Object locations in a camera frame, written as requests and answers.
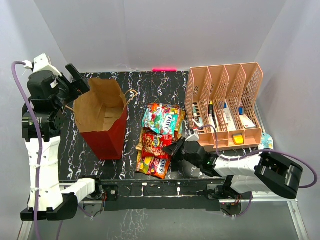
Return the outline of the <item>red peanut snack bag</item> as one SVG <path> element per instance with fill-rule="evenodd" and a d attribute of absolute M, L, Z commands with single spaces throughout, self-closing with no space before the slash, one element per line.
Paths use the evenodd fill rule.
<path fill-rule="evenodd" d="M 162 148 L 171 145 L 173 137 L 171 134 L 156 134 L 147 131 L 142 134 L 142 156 L 169 159 L 169 155 Z"/>

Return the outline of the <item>colourful fruit candy bag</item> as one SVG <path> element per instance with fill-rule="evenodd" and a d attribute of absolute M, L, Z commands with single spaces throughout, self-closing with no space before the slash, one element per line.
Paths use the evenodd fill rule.
<path fill-rule="evenodd" d="M 142 151 L 137 151 L 136 172 L 165 179 L 171 159 L 160 159 L 154 156 L 143 157 Z"/>

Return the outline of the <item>red paper bag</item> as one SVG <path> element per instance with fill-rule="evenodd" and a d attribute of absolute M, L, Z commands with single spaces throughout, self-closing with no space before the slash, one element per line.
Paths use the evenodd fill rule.
<path fill-rule="evenodd" d="M 83 139 L 99 160 L 120 160 L 127 129 L 128 105 L 138 92 L 123 92 L 115 79 L 90 78 L 90 91 L 67 107 Z"/>

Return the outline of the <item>teal fox's candy bag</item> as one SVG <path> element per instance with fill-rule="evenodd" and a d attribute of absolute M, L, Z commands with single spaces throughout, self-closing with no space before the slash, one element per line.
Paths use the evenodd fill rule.
<path fill-rule="evenodd" d="M 148 103 L 141 126 L 159 135 L 174 137 L 181 108 L 178 105 Z"/>

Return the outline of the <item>gold snack bag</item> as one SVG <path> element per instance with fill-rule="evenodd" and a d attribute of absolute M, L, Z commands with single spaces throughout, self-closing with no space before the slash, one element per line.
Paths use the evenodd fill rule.
<path fill-rule="evenodd" d="M 175 105 L 148 107 L 142 117 L 142 130 L 135 148 L 138 151 L 143 150 L 144 135 L 147 133 L 156 137 L 167 136 L 172 142 L 176 142 L 182 136 L 185 116 L 186 112 Z"/>

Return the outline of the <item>pink plastic desk organizer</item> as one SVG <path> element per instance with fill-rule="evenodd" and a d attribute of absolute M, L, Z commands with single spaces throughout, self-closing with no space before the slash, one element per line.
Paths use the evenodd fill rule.
<path fill-rule="evenodd" d="M 255 114 L 255 103 L 263 81 L 263 71 L 257 62 L 191 67 L 185 94 L 185 109 L 189 128 L 194 129 L 193 105 L 203 127 L 198 143 L 208 152 L 257 147 L 261 143 L 262 128 Z M 209 102 L 214 104 L 214 114 L 208 114 Z M 256 128 L 245 129 L 239 107 Z M 228 131 L 223 109 L 228 107 L 236 130 Z M 232 135 L 242 134 L 244 144 L 235 145 Z"/>

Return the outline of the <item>red doritos bag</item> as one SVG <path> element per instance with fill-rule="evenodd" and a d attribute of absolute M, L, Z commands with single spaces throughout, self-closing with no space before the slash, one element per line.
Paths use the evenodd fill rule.
<path fill-rule="evenodd" d="M 177 142 L 182 136 L 181 132 L 178 131 L 174 131 L 174 136 L 172 137 L 172 141 L 173 142 Z"/>

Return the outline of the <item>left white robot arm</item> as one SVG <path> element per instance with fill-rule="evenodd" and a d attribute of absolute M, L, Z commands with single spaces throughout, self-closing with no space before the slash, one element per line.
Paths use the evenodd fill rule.
<path fill-rule="evenodd" d="M 84 198 L 97 200 L 103 195 L 102 185 L 90 177 L 64 190 L 60 188 L 58 152 L 63 110 L 90 90 L 73 64 L 65 68 L 73 82 L 51 65 L 42 69 L 33 66 L 28 78 L 30 97 L 22 108 L 21 126 L 29 157 L 30 194 L 27 207 L 20 213 L 22 221 L 70 220 Z"/>

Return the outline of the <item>white glue stick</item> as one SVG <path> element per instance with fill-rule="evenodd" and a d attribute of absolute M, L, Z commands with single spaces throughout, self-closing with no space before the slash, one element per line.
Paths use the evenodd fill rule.
<path fill-rule="evenodd" d="M 193 114 L 194 121 L 198 123 L 198 114 L 197 114 L 197 109 L 195 105 L 192 106 L 192 114 Z"/>

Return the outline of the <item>black yellow marker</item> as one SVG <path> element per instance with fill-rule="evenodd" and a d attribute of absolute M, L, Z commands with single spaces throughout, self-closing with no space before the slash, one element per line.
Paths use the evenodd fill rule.
<path fill-rule="evenodd" d="M 214 104 L 212 101 L 209 102 L 208 104 L 208 114 L 213 115 L 214 114 Z"/>

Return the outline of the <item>white label packets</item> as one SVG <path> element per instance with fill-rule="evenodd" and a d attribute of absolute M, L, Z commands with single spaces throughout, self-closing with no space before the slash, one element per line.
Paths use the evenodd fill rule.
<path fill-rule="evenodd" d="M 235 131 L 237 129 L 232 113 L 228 107 L 223 109 L 223 117 L 228 131 Z"/>

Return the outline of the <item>blue small box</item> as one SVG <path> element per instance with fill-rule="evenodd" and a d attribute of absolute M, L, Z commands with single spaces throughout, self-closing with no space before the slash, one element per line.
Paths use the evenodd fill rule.
<path fill-rule="evenodd" d="M 239 108 L 238 108 L 238 113 L 240 114 L 240 115 L 244 115 L 246 112 L 245 112 L 245 108 L 243 107 L 243 106 L 240 106 Z"/>

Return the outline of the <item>pink tape strip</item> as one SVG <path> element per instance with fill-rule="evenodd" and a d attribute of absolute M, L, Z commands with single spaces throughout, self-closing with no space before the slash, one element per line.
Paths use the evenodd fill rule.
<path fill-rule="evenodd" d="M 152 71 L 153 72 L 176 72 L 177 69 L 175 67 L 154 67 Z"/>

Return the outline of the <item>blister pack with blue card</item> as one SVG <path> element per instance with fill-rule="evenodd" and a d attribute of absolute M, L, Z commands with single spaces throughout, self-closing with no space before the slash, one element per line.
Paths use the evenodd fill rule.
<path fill-rule="evenodd" d="M 261 143 L 258 146 L 259 150 L 263 150 L 263 149 L 274 149 L 274 141 L 273 138 L 267 134 L 267 133 L 262 133 L 261 135 Z"/>

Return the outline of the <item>aluminium front rail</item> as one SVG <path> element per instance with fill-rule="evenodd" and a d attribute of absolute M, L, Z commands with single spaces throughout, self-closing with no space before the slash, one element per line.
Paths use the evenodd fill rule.
<path fill-rule="evenodd" d="M 71 200 L 71 193 L 76 190 L 78 182 L 62 181 L 60 190 L 66 194 L 66 199 Z M 100 180 L 95 179 L 95 195 L 93 200 L 89 196 L 82 197 L 79 204 L 95 205 L 101 204 L 103 211 L 120 211 L 133 209 L 149 210 L 181 210 L 181 209 L 206 209 L 207 211 L 218 211 L 222 203 L 230 203 L 235 197 L 214 198 L 214 190 L 223 184 L 220 179 L 166 179 L 166 180 Z M 291 218 L 293 220 L 299 240 L 308 240 L 308 234 L 303 223 L 299 210 L 294 212 L 292 202 L 298 202 L 296 199 L 287 199 L 268 191 L 253 191 L 241 193 L 240 203 L 253 202 L 288 202 Z M 22 219 L 22 225 L 18 235 L 18 240 L 27 240 L 31 232 L 33 222 L 29 219 Z"/>

